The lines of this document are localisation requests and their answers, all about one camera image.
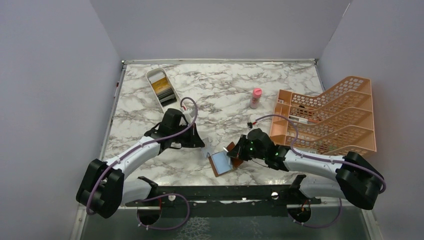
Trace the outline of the white credit card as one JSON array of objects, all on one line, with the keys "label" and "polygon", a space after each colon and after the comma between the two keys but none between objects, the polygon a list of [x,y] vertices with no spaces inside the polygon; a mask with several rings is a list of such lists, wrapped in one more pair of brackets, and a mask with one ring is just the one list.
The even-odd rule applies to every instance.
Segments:
[{"label": "white credit card", "polygon": [[209,137],[202,139],[202,141],[205,144],[205,146],[201,148],[201,152],[202,152],[203,158],[208,159],[214,154],[214,148],[212,146],[212,142]]}]

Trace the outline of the brown leather card holder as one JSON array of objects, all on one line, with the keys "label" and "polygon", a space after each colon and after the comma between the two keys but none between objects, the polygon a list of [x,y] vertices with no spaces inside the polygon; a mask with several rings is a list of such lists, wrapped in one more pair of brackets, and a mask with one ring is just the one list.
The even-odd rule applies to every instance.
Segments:
[{"label": "brown leather card holder", "polygon": [[237,169],[243,161],[238,158],[232,158],[227,156],[227,151],[233,150],[236,144],[231,142],[223,151],[211,153],[208,151],[205,156],[209,160],[213,174],[215,177],[219,177],[228,172]]}]

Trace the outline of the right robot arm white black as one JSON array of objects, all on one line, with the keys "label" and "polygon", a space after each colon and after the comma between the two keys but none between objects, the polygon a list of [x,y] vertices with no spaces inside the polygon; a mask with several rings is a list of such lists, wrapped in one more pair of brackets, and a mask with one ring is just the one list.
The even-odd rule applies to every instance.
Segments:
[{"label": "right robot arm white black", "polygon": [[307,198],[346,199],[354,206],[372,210],[380,193],[386,189],[384,177],[360,154],[306,154],[286,145],[275,144],[261,129],[241,135],[227,156],[242,161],[260,159],[274,170],[303,172],[305,177],[288,190],[289,199],[300,204]]}]

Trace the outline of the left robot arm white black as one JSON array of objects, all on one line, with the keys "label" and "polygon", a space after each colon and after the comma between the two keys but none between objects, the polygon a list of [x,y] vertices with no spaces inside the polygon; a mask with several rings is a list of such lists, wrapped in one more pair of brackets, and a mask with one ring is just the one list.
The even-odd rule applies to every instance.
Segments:
[{"label": "left robot arm white black", "polygon": [[89,214],[107,219],[119,206],[140,200],[152,205],[157,191],[147,180],[128,181],[127,177],[146,161],[160,155],[173,143],[182,148],[203,148],[196,125],[189,123],[181,110],[169,108],[162,121],[148,130],[144,136],[123,153],[106,161],[92,160],[76,193],[76,201],[86,207]]}]

